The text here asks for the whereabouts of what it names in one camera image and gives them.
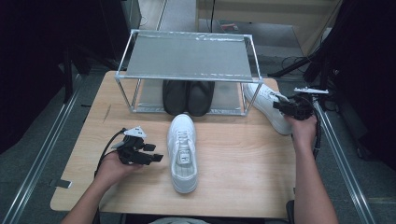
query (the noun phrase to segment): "wooden table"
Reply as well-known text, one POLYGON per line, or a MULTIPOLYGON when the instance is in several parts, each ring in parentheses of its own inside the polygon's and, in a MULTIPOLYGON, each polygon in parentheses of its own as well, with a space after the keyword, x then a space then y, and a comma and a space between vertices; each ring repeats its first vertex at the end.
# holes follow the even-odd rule
MULTIPOLYGON (((342 0, 217 0, 214 20, 291 25, 304 56, 315 50, 331 26, 342 0)), ((196 0, 195 29, 199 19, 211 19, 213 1, 196 0)))
MULTIPOLYGON (((104 197, 104 212, 213 217, 282 217, 294 198, 295 155, 290 136, 277 133, 263 113, 252 108, 247 117, 192 117, 197 133, 198 187, 179 194, 172 186, 166 135, 173 116, 130 113, 108 72, 62 175, 69 189, 57 188, 50 206, 68 211, 93 179, 99 157, 121 128, 141 126, 145 143, 163 154, 114 186, 104 197)), ((128 93, 132 94, 135 79, 128 93)), ((277 90, 273 79, 265 83, 277 90)), ((119 142, 122 136, 114 141, 119 142)))

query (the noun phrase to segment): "wooden tabletop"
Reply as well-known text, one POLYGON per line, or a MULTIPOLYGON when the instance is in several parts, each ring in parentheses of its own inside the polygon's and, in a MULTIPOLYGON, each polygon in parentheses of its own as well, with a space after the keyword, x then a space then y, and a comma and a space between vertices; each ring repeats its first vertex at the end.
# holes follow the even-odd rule
MULTIPOLYGON (((174 116, 130 113, 108 72, 93 102, 62 175, 69 189, 57 188, 50 206, 69 211, 93 180, 100 155, 122 128, 141 126, 146 144, 163 154, 110 189, 101 201, 103 212, 210 217, 287 217, 286 203, 294 198, 295 155, 290 136, 277 133, 264 114, 251 108, 247 117, 191 117, 197 140, 198 187, 189 194, 172 185, 166 135, 174 116)), ((126 80, 128 94, 135 79, 126 80)), ((273 79, 265 83, 277 90, 273 79)), ((122 135, 113 144, 122 139, 122 135)))

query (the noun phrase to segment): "white sneaker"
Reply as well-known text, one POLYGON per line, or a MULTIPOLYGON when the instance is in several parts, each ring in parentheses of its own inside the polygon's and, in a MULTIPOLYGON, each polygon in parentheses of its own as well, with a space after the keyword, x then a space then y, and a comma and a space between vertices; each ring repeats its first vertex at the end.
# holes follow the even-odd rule
POLYGON ((177 115, 168 131, 168 152, 173 185, 179 193, 190 193, 197 187, 195 139, 190 117, 177 115))
MULTIPOLYGON (((254 92, 259 84, 244 83, 244 94, 251 102, 254 92)), ((274 102, 279 102, 277 96, 285 97, 280 92, 273 91, 271 88, 262 84, 253 105, 258 108, 271 122, 274 129, 281 134, 291 134, 291 125, 285 120, 282 113, 273 108, 274 102)))

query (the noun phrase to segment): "gray floor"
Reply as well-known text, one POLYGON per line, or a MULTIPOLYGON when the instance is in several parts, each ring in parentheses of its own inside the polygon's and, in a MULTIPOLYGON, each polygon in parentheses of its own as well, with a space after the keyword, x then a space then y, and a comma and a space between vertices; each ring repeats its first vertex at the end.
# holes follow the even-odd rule
MULTIPOLYGON (((159 17, 164 1, 141 1, 142 22, 147 22, 142 29, 155 29, 156 16, 159 17)), ((195 1, 168 0, 160 26, 165 31, 194 31, 195 1)), ((271 24, 236 23, 241 34, 253 34, 258 46, 262 71, 271 73, 293 63, 294 58, 301 57, 298 44, 289 26, 271 24)), ((200 20, 201 32, 207 32, 206 21, 200 20)), ((214 32, 221 33, 219 25, 214 22, 214 32)), ((95 94, 108 70, 97 62, 92 62, 93 69, 88 76, 76 77, 82 80, 80 91, 70 114, 64 123, 59 136, 49 145, 48 160, 42 173, 38 174, 37 182, 32 183, 34 189, 24 198, 26 204, 21 205, 21 213, 13 220, 14 223, 58 223, 65 215, 50 209, 50 199, 55 190, 49 186, 51 179, 60 178, 67 160, 73 150, 84 119, 89 113, 95 94)), ((278 85, 282 93, 292 95, 294 87, 304 87, 302 74, 304 68, 279 78, 278 85)), ((20 186, 28 176, 37 155, 46 143, 46 137, 58 114, 63 108, 64 91, 61 90, 47 108, 31 125, 22 140, 0 155, 0 219, 3 221, 7 211, 13 204, 20 186)), ((347 131, 345 123, 335 112, 328 112, 332 126, 343 147, 347 161, 358 183, 360 184, 369 208, 376 223, 395 223, 396 219, 396 174, 381 161, 363 161, 357 156, 356 146, 347 131)), ((340 172, 327 138, 323 135, 322 147, 318 154, 318 168, 335 206, 340 223, 361 223, 355 204, 350 197, 346 182, 340 172)), ((103 214, 103 223, 117 223, 120 216, 103 214)))

